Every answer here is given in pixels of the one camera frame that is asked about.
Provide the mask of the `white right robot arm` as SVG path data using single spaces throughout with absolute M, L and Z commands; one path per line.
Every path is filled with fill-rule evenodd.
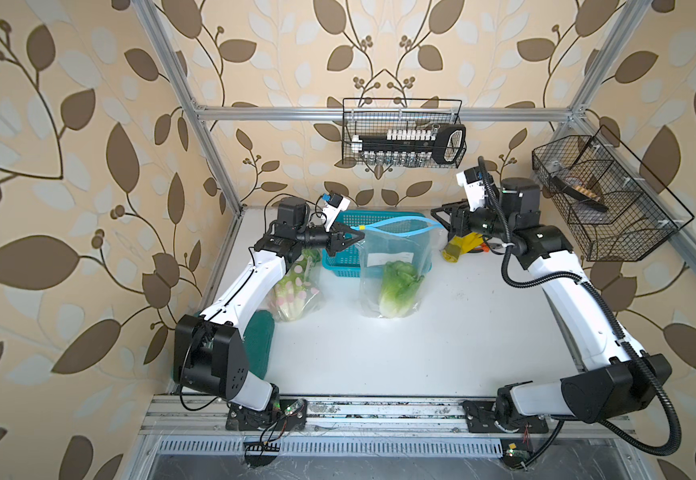
M 528 191 L 533 182 L 521 178 L 518 187 L 498 192 L 491 175 L 475 169 L 456 178 L 465 200 L 436 208 L 433 216 L 446 214 L 442 224 L 455 237 L 476 233 L 500 240 L 503 280 L 514 288 L 543 290 L 581 364 L 577 374 L 555 382 L 502 388 L 498 404 L 503 416 L 605 423 L 658 401 L 675 428 L 678 414 L 663 387 L 671 365 L 662 354 L 648 354 L 615 318 L 561 230 L 541 224 L 538 203 Z

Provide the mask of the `black brush in basket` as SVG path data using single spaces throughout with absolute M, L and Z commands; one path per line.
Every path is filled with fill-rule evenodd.
M 602 213 L 606 213 L 609 210 L 602 202 L 602 198 L 592 190 L 579 185 L 572 185 L 558 176 L 552 177 L 551 181 L 561 193 L 571 197 L 578 203 Z

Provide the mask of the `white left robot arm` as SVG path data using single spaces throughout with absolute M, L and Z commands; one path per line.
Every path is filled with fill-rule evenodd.
M 252 414 L 255 429 L 276 425 L 286 417 L 278 388 L 252 373 L 243 333 L 275 284 L 294 267 L 306 249 L 335 256 L 364 239 L 364 234 L 339 222 L 350 199 L 324 194 L 320 224 L 310 221 L 308 202 L 288 196 L 277 218 L 250 248 L 251 260 L 233 284 L 196 315 L 184 315 L 175 330 L 173 379 L 183 389 L 211 395 Z

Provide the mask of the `black socket bit holder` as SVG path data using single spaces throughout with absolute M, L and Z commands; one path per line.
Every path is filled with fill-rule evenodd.
M 454 168 L 467 152 L 463 124 L 434 124 L 425 129 L 388 129 L 383 134 L 354 134 L 348 153 L 371 166 Z

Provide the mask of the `clear plastic bag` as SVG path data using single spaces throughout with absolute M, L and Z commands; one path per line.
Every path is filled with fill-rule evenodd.
M 421 215 L 363 221 L 357 243 L 359 300 L 368 317 L 401 319 L 419 307 L 435 250 L 447 239 L 444 227 Z

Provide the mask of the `teal plastic basket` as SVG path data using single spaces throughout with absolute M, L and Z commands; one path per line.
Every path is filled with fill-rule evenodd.
M 361 226 L 375 226 L 384 233 L 407 234 L 416 230 L 433 227 L 432 220 L 417 212 L 347 210 L 341 212 L 337 221 L 354 230 Z M 322 254 L 322 266 L 338 277 L 358 278 L 360 276 L 360 257 L 357 245 L 330 257 Z

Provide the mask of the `pale chinese cabbage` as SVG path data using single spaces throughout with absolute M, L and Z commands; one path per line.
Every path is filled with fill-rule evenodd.
M 404 261 L 386 263 L 379 298 L 379 311 L 385 318 L 407 316 L 417 302 L 424 280 L 414 264 Z

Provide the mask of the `green plastic tool case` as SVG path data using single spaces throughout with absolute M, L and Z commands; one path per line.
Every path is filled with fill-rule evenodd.
M 258 310 L 251 317 L 244 332 L 249 371 L 260 379 L 265 379 L 268 372 L 275 325 L 270 311 Z

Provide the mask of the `yellow black work glove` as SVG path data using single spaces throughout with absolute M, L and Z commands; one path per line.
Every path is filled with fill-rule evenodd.
M 441 254 L 445 261 L 457 263 L 463 255 L 472 253 L 471 250 L 481 243 L 486 242 L 478 233 L 470 233 L 465 237 L 455 236 L 447 243 Z

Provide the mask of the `clear pink-dotted zipper bag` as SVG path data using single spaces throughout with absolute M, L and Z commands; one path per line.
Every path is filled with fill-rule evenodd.
M 316 311 L 324 294 L 320 282 L 321 252 L 304 250 L 268 295 L 273 319 L 294 322 Z

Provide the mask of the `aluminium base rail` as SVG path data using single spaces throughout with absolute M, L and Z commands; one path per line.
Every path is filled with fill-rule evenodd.
M 540 446 L 557 424 L 544 416 L 498 427 L 487 397 L 310 396 L 304 411 L 254 429 L 241 408 L 205 401 L 155 397 L 141 435 L 163 454 L 499 459 Z

